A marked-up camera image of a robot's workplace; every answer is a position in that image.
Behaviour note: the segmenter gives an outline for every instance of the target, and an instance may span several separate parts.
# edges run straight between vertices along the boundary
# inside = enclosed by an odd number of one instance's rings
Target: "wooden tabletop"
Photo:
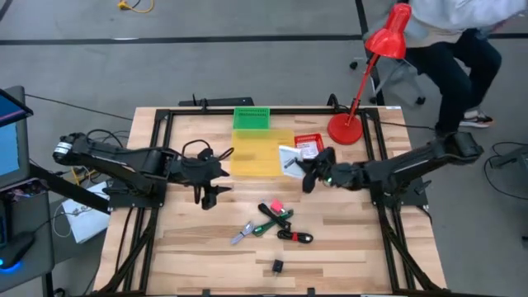
[[[149,146],[155,111],[136,109],[129,148]],[[398,108],[380,107],[379,113],[382,121],[404,124]],[[367,160],[364,141],[342,146],[328,137],[329,118],[330,115],[273,115],[271,126],[292,129],[295,135],[320,133],[324,145],[336,149],[338,162]],[[231,115],[178,115],[172,126],[170,147],[181,151],[183,144],[205,139],[215,154],[220,154],[231,146],[232,123]],[[375,139],[373,127],[370,131]],[[383,131],[390,158],[411,149],[405,128],[384,125]],[[375,141],[373,145],[378,158],[378,145]],[[194,144],[188,153],[202,149]],[[223,161],[222,167],[229,172],[229,161]],[[325,294],[391,292],[380,225],[368,191],[351,192],[319,183],[311,194],[304,194],[301,181],[292,177],[225,177],[214,184],[233,189],[221,194],[217,206],[207,211],[194,204],[191,188],[168,187],[158,218],[147,294],[201,294],[203,289],[211,289],[212,294],[306,294],[309,287]],[[262,199],[273,198],[295,211],[290,219],[292,229],[311,233],[313,242],[280,240],[274,227],[261,238],[250,235],[231,245],[230,239],[245,223],[267,221],[257,205]],[[127,212],[117,210],[111,215],[94,290],[104,286],[114,274]],[[410,253],[434,282],[445,286],[429,219],[415,207],[403,207],[402,218]],[[128,255],[133,225],[131,219],[124,256]],[[400,286],[404,287],[401,259],[395,250],[394,255]],[[284,261],[284,270],[278,276],[271,271],[275,259]],[[142,263],[141,255],[134,270],[133,288],[139,286]]]

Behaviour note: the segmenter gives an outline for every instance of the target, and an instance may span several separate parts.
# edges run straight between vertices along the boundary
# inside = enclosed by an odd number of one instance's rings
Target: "red and white box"
[[[303,159],[313,159],[324,149],[323,138],[319,133],[295,136],[295,147]]]

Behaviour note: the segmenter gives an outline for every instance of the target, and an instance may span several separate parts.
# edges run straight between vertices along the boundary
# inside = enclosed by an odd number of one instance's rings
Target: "green plastic basket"
[[[270,129],[270,108],[235,107],[233,129]]]

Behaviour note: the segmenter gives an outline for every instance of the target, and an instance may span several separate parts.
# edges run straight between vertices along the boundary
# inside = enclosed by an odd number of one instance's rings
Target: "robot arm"
[[[228,177],[222,170],[221,159],[227,158],[230,149],[220,157],[213,155],[211,148],[205,148],[197,158],[187,158],[170,148],[127,149],[89,139],[83,133],[62,136],[55,148],[55,162],[65,166],[85,166],[123,182],[125,189],[105,189],[105,193],[152,197],[160,191],[160,181],[176,183],[195,188],[195,203],[208,210],[216,205],[216,196],[230,190],[212,186],[210,181],[217,177]]]
[[[406,185],[446,164],[474,163],[483,153],[470,133],[454,133],[434,139],[421,148],[384,161],[336,163],[333,148],[326,148],[314,160],[298,162],[306,172],[303,191],[310,193],[319,179],[327,186],[350,191],[369,188],[379,183],[384,193],[398,194]]]

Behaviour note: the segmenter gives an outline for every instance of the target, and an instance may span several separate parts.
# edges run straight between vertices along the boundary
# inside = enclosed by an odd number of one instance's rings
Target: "lamp base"
[[[353,117],[347,125],[348,114],[335,115],[328,122],[328,135],[338,144],[354,144],[363,135],[361,121]]]

